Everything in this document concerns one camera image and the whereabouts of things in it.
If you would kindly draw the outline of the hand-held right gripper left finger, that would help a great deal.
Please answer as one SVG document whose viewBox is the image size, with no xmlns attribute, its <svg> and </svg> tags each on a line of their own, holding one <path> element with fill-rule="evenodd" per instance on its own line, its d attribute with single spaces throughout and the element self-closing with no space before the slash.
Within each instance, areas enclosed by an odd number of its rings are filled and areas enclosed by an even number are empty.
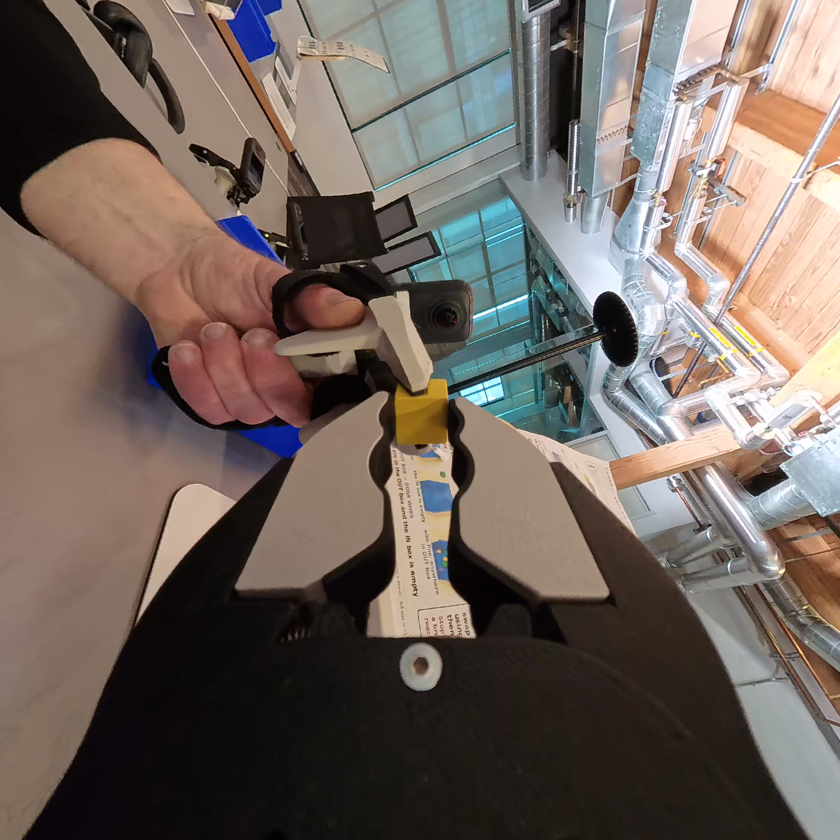
<svg viewBox="0 0 840 840">
<path fill-rule="evenodd" d="M 237 580 L 242 596 L 374 599 L 392 579 L 392 395 L 378 392 L 297 453 Z"/>
</svg>

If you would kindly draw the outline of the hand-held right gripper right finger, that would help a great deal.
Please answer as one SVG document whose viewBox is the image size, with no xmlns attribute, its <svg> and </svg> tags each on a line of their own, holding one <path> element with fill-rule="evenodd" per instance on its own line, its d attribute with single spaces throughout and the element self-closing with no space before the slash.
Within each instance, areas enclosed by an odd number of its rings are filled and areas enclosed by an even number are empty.
<svg viewBox="0 0 840 840">
<path fill-rule="evenodd" d="M 487 574 L 525 603 L 603 602 L 610 594 L 553 464 L 516 428 L 462 397 L 450 401 L 457 486 L 449 579 Z"/>
</svg>

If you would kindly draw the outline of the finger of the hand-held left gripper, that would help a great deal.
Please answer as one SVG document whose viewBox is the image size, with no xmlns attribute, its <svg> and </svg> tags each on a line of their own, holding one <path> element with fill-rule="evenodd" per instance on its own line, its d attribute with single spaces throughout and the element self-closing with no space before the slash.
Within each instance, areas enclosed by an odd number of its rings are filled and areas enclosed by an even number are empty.
<svg viewBox="0 0 840 840">
<path fill-rule="evenodd" d="M 434 364 L 415 325 L 406 291 L 373 298 L 368 309 L 381 331 L 375 351 L 410 394 L 426 391 Z"/>
</svg>

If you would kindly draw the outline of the yellow cube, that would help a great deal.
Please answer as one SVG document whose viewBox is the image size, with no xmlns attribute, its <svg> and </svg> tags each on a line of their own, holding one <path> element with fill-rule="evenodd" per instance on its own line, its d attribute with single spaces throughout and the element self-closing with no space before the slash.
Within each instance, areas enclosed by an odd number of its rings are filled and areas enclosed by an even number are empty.
<svg viewBox="0 0 840 840">
<path fill-rule="evenodd" d="M 448 442 L 448 384 L 431 379 L 425 392 L 396 387 L 395 442 L 400 446 L 445 445 Z"/>
</svg>

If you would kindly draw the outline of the blue plastic bin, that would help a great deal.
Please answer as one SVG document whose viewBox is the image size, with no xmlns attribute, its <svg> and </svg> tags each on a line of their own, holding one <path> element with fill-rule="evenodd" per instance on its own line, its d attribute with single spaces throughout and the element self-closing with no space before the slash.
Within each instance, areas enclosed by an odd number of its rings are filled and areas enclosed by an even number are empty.
<svg viewBox="0 0 840 840">
<path fill-rule="evenodd" d="M 217 226 L 238 244 L 252 250 L 259 256 L 283 265 L 282 259 L 272 248 L 271 241 L 263 235 L 247 216 L 237 215 L 220 219 L 217 221 Z M 240 434 L 283 459 L 290 459 L 298 452 L 302 446 L 299 429 L 276 418 L 258 425 L 248 425 L 238 421 L 212 425 L 198 416 L 182 399 L 173 383 L 168 366 L 169 350 L 170 348 L 168 346 L 164 346 L 157 350 L 154 356 L 150 358 L 147 376 L 148 382 L 163 391 L 188 418 L 192 419 L 201 427 L 220 432 Z"/>
<path fill-rule="evenodd" d="M 271 33 L 268 15 L 280 11 L 282 1 L 238 2 L 235 16 L 228 22 L 247 62 L 254 62 L 275 53 L 277 42 Z"/>
</svg>

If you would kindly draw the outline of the person's left forearm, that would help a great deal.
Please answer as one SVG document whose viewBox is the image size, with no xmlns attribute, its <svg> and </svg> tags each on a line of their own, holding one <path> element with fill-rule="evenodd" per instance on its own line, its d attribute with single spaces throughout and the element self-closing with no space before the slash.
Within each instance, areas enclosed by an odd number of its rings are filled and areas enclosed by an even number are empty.
<svg viewBox="0 0 840 840">
<path fill-rule="evenodd" d="M 151 320 L 204 319 L 186 269 L 218 236 L 43 2 L 2 2 L 2 209 Z"/>
</svg>

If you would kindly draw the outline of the person's left hand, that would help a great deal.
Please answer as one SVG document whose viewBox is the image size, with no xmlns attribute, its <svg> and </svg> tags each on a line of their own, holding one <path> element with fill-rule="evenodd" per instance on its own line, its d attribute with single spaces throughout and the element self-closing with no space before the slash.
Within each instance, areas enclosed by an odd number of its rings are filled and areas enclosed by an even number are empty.
<svg viewBox="0 0 840 840">
<path fill-rule="evenodd" d="M 176 394 L 201 422 L 309 422 L 313 386 L 274 351 L 280 335 L 271 293 L 287 274 L 215 231 L 139 282 L 133 303 L 169 349 Z"/>
</svg>

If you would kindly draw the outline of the printed instruction sheet board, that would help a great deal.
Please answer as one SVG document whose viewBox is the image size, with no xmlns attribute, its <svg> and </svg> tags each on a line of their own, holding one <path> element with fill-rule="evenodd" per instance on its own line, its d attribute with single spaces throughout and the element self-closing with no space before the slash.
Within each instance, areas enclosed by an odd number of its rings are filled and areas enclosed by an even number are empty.
<svg viewBox="0 0 840 840">
<path fill-rule="evenodd" d="M 449 574 L 448 535 L 457 486 L 452 477 L 453 448 L 436 444 L 391 449 L 393 474 L 386 488 L 395 527 L 395 572 L 371 606 L 367 634 L 372 637 L 474 638 L 466 598 Z M 574 539 L 581 534 L 572 514 L 555 500 L 533 511 L 521 499 L 504 500 L 491 512 L 482 544 L 500 550 L 502 566 L 519 574 L 542 566 L 549 577 L 581 576 Z"/>
</svg>

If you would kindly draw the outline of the wooden ceiling beam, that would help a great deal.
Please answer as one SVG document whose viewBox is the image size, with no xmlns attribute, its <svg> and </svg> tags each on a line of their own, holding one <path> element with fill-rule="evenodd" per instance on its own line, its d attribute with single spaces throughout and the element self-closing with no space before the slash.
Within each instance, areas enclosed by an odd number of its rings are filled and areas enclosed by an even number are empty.
<svg viewBox="0 0 840 840">
<path fill-rule="evenodd" d="M 824 404 L 832 406 L 839 393 L 838 335 L 798 371 L 774 395 L 773 406 L 782 404 L 798 391 L 818 392 Z M 735 438 L 722 427 L 692 435 L 687 441 L 667 444 L 647 452 L 619 458 L 609 462 L 617 489 L 642 485 L 651 480 L 683 473 L 689 469 L 707 466 L 738 454 L 741 448 Z"/>
</svg>

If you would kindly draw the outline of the black pole with disc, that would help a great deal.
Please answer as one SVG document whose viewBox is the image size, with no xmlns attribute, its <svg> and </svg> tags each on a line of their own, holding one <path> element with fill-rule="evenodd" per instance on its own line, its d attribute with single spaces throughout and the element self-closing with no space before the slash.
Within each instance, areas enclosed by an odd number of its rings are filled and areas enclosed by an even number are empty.
<svg viewBox="0 0 840 840">
<path fill-rule="evenodd" d="M 602 345 L 603 352 L 610 362 L 619 366 L 628 366 L 635 362 L 639 352 L 638 333 L 634 315 L 624 300 L 614 292 L 603 292 L 595 300 L 592 317 L 595 327 L 593 332 L 546 350 L 529 350 L 519 360 L 508 362 L 492 371 L 478 373 L 450 385 L 448 393 L 454 395 L 463 392 L 487 380 L 518 372 L 535 364 L 552 361 L 594 343 Z"/>
</svg>

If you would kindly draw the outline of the spare hand-held gripper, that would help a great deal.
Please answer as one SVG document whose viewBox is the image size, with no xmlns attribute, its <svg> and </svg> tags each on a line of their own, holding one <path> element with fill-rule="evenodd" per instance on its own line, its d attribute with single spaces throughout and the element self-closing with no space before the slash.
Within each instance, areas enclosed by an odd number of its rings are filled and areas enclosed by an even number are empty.
<svg viewBox="0 0 840 840">
<path fill-rule="evenodd" d="M 261 191 L 266 153 L 257 139 L 246 139 L 238 164 L 198 143 L 191 143 L 189 151 L 208 169 L 218 191 L 236 209 L 249 203 Z"/>
</svg>

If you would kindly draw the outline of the cluster of silver pipes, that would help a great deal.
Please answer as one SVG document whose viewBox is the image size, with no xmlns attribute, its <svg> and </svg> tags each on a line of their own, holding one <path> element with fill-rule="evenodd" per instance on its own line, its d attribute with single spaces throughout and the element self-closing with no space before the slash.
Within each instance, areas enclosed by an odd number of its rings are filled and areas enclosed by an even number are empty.
<svg viewBox="0 0 840 840">
<path fill-rule="evenodd" d="M 602 384 L 606 400 L 635 428 L 660 444 L 698 444 L 700 426 L 692 423 L 709 410 L 735 449 L 760 449 L 776 443 L 789 456 L 780 484 L 751 496 L 731 472 L 716 463 L 666 467 L 665 475 L 685 475 L 710 514 L 711 524 L 669 551 L 664 562 L 687 592 L 699 593 L 759 585 L 773 600 L 784 624 L 808 648 L 838 669 L 838 627 L 830 624 L 789 581 L 785 560 L 769 531 L 795 520 L 838 513 L 838 409 L 826 410 L 818 392 L 800 389 L 774 403 L 786 371 L 739 325 L 711 321 L 712 310 L 688 297 L 685 277 L 655 252 L 629 255 L 611 248 L 622 271 L 621 294 L 639 334 L 634 364 L 611 364 Z M 708 359 L 725 376 L 686 396 L 669 394 L 656 379 L 652 363 L 665 347 L 669 328 L 678 344 L 708 343 Z"/>
</svg>

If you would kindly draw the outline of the white paper strip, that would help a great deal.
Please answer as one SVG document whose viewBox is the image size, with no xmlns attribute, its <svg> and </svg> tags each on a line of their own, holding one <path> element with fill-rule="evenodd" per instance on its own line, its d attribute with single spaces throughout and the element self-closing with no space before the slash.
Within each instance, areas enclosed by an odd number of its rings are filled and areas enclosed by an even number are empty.
<svg viewBox="0 0 840 840">
<path fill-rule="evenodd" d="M 297 39 L 296 55 L 299 60 L 321 62 L 357 60 L 386 74 L 391 72 L 382 55 L 345 40 L 320 40 L 301 35 Z"/>
</svg>

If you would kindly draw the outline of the black headphones on table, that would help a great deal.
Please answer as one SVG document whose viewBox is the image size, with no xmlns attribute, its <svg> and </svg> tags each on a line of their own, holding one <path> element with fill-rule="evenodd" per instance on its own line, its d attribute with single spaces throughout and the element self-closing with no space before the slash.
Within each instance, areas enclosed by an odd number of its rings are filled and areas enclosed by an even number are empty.
<svg viewBox="0 0 840 840">
<path fill-rule="evenodd" d="M 154 57 L 151 36 L 146 27 L 120 3 L 99 1 L 92 7 L 86 1 L 77 3 L 138 84 L 146 88 L 148 78 L 153 80 L 164 102 L 167 122 L 177 134 L 183 134 L 186 121 L 181 101 Z"/>
</svg>

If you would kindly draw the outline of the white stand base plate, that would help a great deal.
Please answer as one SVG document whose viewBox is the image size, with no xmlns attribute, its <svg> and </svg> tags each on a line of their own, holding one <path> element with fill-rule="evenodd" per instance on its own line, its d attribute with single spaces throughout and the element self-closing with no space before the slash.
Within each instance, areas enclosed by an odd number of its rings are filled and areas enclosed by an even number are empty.
<svg viewBox="0 0 840 840">
<path fill-rule="evenodd" d="M 177 564 L 234 504 L 234 499 L 202 484 L 184 486 L 174 494 L 143 583 L 133 625 Z"/>
</svg>

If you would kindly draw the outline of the round metal duct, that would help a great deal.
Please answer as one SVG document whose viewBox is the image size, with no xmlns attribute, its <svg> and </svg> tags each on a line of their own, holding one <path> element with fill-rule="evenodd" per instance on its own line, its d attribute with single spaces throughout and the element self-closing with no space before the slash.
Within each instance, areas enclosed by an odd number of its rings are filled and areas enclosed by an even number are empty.
<svg viewBox="0 0 840 840">
<path fill-rule="evenodd" d="M 521 175 L 542 179 L 550 156 L 550 56 L 552 2 L 522 2 Z"/>
</svg>

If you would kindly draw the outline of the rectangular metal duct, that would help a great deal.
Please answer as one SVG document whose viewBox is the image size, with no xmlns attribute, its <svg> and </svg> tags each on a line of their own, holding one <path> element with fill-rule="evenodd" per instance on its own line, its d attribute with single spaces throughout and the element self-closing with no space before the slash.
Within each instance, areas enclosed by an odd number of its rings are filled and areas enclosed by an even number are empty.
<svg viewBox="0 0 840 840">
<path fill-rule="evenodd" d="M 588 1 L 584 9 L 578 176 L 583 235 L 601 231 L 624 172 L 637 99 L 639 54 L 656 2 Z"/>
</svg>

